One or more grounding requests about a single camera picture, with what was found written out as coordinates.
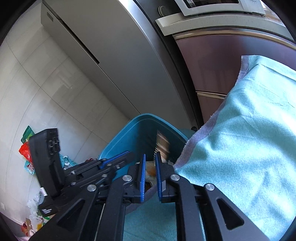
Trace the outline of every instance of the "teal cloth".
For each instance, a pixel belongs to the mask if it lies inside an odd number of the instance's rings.
[[[271,241],[296,216],[295,80],[281,63],[242,56],[235,86],[175,164],[191,183],[215,184]],[[127,214],[124,240],[176,240],[174,204],[155,194]]]

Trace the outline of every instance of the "blue plastic basket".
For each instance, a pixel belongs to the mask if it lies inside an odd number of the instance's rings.
[[[130,165],[139,161],[143,154],[146,154],[147,161],[152,161],[158,130],[170,143],[168,160],[175,163],[188,138],[170,123],[152,114],[142,114],[132,119],[105,147],[98,158],[110,158],[128,150],[135,153],[135,160]],[[128,166],[118,170],[116,177],[125,175],[127,170]]]

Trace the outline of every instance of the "trash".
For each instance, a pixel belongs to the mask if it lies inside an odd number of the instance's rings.
[[[146,161],[145,182],[150,183],[151,187],[156,185],[156,169],[154,161]]]
[[[169,155],[169,147],[170,147],[170,143],[168,141],[168,139],[159,131],[157,130],[157,134],[156,134],[156,148],[155,148],[155,153],[156,152],[160,152],[160,156],[161,156],[161,161],[164,163],[167,163],[167,158]]]
[[[44,218],[44,221],[43,221],[43,225],[44,226],[51,218],[52,216],[49,216],[49,217],[43,217]]]
[[[32,163],[29,142],[25,142],[24,144],[22,144],[19,149],[19,153],[21,153],[30,163]]]
[[[26,218],[26,226],[27,226],[27,230],[30,231],[32,229],[32,224],[31,224],[31,220]]]
[[[34,175],[34,173],[35,173],[35,168],[34,168],[33,164],[30,163],[29,161],[25,162],[24,169],[27,170],[32,175]]]
[[[28,233],[26,222],[24,222],[20,228],[21,228],[22,232],[28,237],[29,233]]]
[[[29,216],[29,219],[31,221],[32,224],[32,230],[37,232],[43,224],[43,217],[39,218],[39,217],[35,217],[32,214]]]
[[[97,160],[97,158],[96,159],[90,158],[90,159],[85,160],[85,162],[90,162],[90,161],[93,161],[93,160]]]
[[[70,158],[68,158],[68,156],[62,156],[59,155],[60,161],[61,161],[61,165],[62,168],[64,170],[70,168],[70,167],[74,167],[76,165],[78,165],[76,162],[72,161]]]
[[[27,202],[27,207],[30,209],[31,215],[34,215],[35,217],[38,216],[37,212],[37,204],[39,202],[39,193],[35,195],[35,197]]]
[[[168,160],[168,164],[169,164],[169,165],[171,165],[171,166],[173,166],[173,165],[174,165],[174,163],[173,163],[173,162],[171,162],[170,160]]]
[[[22,143],[25,143],[29,140],[31,136],[35,135],[35,133],[32,131],[30,126],[27,126],[24,134],[22,135],[22,139],[20,140]]]

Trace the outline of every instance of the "drawer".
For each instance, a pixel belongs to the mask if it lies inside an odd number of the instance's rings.
[[[198,96],[198,100],[200,102],[200,108],[202,110],[204,123],[209,120],[209,118],[215,113],[215,111],[223,102],[223,99],[216,99],[204,96]]]
[[[237,80],[242,55],[265,56],[296,70],[296,51],[266,39],[208,35],[176,42],[198,91],[228,94]]]

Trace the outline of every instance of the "cabinet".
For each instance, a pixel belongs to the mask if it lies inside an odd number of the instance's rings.
[[[195,89],[228,94],[234,86],[241,66],[241,56],[262,55],[296,70],[296,45],[275,35],[237,29],[219,34],[202,31],[198,36],[177,40],[191,74]],[[222,100],[198,97],[204,122],[218,109]]]
[[[171,56],[133,0],[43,0],[42,11],[46,30],[127,117],[197,126]]]

